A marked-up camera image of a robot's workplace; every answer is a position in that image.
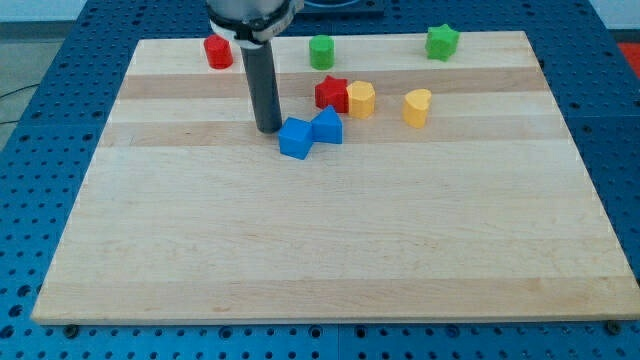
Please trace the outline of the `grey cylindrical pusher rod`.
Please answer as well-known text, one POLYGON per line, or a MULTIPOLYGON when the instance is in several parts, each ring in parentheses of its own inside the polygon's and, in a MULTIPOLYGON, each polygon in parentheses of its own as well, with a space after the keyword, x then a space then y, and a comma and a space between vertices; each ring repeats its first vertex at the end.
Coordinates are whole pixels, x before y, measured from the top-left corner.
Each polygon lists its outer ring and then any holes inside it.
POLYGON ((264 134, 275 133, 282 127, 282 114, 271 43, 242 49, 241 54, 256 127, 264 134))

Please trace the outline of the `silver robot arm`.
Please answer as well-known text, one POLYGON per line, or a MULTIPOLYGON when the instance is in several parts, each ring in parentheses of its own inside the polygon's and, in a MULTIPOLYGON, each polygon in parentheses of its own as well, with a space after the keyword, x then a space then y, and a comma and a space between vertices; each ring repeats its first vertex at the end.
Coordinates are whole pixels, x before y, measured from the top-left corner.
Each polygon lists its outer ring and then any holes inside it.
POLYGON ((303 0, 206 1, 213 32, 240 48, 256 127, 264 134, 282 126, 271 40, 303 7, 303 0))

